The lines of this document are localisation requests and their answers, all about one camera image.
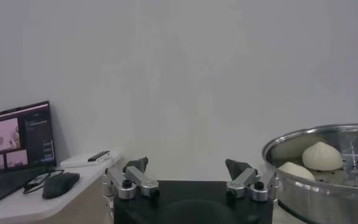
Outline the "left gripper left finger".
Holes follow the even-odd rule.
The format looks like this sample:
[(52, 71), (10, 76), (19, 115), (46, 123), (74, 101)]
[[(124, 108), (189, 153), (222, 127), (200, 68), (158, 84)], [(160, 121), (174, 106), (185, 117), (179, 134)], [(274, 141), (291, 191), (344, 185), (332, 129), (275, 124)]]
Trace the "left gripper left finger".
[(128, 161), (122, 170), (117, 167), (106, 168), (105, 177), (109, 186), (114, 187), (114, 192), (122, 200), (131, 200), (136, 197), (137, 189), (140, 194), (151, 199), (160, 196), (160, 187), (157, 180), (145, 175), (148, 157)]

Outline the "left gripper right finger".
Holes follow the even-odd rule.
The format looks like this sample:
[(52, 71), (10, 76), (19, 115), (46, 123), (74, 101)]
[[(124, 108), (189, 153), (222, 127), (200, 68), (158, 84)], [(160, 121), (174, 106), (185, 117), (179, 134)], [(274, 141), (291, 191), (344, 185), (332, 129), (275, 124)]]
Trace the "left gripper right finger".
[(226, 183), (228, 201), (235, 201), (246, 196), (257, 202), (277, 200), (278, 184), (275, 171), (259, 173), (248, 163), (233, 159), (226, 159), (225, 165), (231, 177), (231, 181)]

